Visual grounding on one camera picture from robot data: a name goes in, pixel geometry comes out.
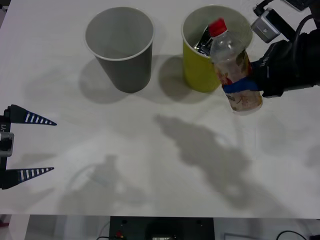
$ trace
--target robotic arm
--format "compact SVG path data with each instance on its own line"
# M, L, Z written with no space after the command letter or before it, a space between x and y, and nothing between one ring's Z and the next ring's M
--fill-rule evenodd
M320 85L320 29L300 35L304 24L312 19L313 15L305 17L294 31L276 11L271 8L264 10L271 1L264 0L254 8L253 11L259 18L252 24L251 29L266 43L280 33L283 33L288 41L281 40L270 45L264 56L252 63L252 74L231 85L225 85L223 90L226 93L252 90L263 91L263 97L280 97L285 91ZM299 10L320 2L287 1Z

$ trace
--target cable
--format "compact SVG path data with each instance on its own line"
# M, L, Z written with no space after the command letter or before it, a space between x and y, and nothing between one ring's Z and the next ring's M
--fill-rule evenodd
M254 13L255 13L258 17L260 17L260 16L264 13L264 11L265 11L264 7L267 6L269 3L271 3L272 1L273 1L273 0L264 0L264 1L262 1L261 3L259 3L259 4L255 7L255 9L253 10Z
M300 237L302 237L304 240L307 240L304 236L302 236L300 233L296 232L296 231L290 231L290 230L286 230L286 231L282 231L278 234L278 236L276 236L276 239L275 240L279 240L279 237L282 235L282 234L285 234L285 233L293 233L293 234L297 234L299 235Z
M98 239L112 239L112 237L108 237L108 236L100 236L98 237L96 240Z
M292 62L294 65L294 70L296 71L296 75L299 75L299 67L297 64L297 48L298 48L298 43L299 43L299 36L301 33L302 28L306 24L306 22L310 19L312 19L313 16L312 14L306 16L302 21L299 23L298 28L295 31L294 39L293 39L293 44L292 44Z

